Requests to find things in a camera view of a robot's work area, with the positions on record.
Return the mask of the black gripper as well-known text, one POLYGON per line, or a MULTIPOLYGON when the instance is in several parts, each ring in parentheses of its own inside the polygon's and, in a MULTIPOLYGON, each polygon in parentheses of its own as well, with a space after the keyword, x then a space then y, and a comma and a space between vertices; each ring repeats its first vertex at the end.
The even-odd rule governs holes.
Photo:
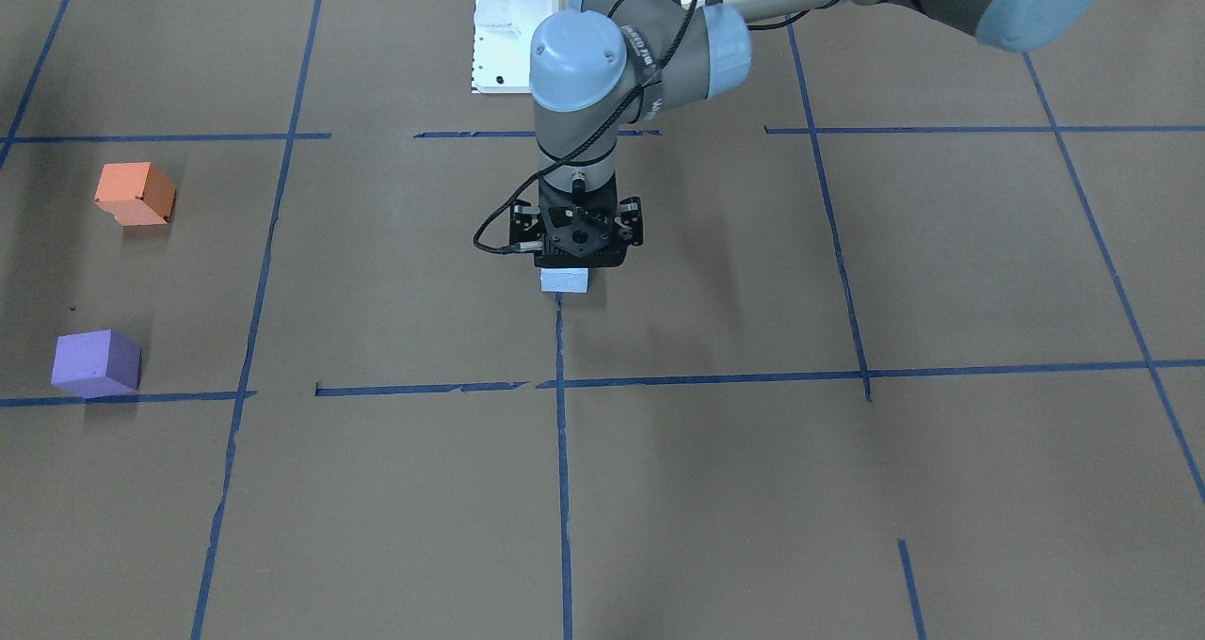
POLYGON ((537 268, 617 268, 643 243, 641 199, 617 198, 616 178, 572 171, 537 180, 537 205, 509 207, 509 243, 537 268))

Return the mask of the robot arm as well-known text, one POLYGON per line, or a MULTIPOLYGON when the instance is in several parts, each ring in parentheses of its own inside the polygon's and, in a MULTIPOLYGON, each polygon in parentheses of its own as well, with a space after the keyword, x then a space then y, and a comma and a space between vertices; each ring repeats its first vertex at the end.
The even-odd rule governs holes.
POLYGON ((1066 33, 1097 0, 569 0, 528 51, 537 171, 494 211, 509 224, 494 256, 537 268, 616 268, 643 242, 641 199, 619 196, 621 127, 741 87, 752 36, 842 4, 911 8, 981 45, 1028 53, 1066 33))

